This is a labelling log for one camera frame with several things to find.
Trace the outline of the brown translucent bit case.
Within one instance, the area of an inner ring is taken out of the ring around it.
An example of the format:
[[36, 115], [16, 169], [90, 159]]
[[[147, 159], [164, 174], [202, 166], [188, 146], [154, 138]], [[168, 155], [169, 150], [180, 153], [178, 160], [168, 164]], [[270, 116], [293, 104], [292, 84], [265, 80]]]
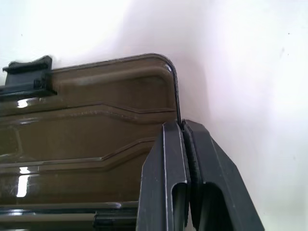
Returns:
[[0, 231], [135, 231], [141, 168], [180, 120], [173, 63], [150, 53], [51, 64], [3, 68]]

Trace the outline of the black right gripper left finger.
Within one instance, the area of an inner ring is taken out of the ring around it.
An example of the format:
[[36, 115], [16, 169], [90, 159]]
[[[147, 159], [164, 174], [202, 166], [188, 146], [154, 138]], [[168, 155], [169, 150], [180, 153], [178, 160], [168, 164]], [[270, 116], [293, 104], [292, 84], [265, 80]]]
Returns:
[[136, 231], [184, 231], [190, 190], [182, 131], [166, 122], [142, 166]]

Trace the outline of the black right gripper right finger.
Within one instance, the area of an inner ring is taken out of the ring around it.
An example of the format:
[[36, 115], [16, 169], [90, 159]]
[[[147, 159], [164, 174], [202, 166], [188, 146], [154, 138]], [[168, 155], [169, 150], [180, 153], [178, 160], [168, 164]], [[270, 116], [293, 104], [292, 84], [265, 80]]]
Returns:
[[183, 120], [196, 231], [265, 231], [237, 166], [202, 125]]

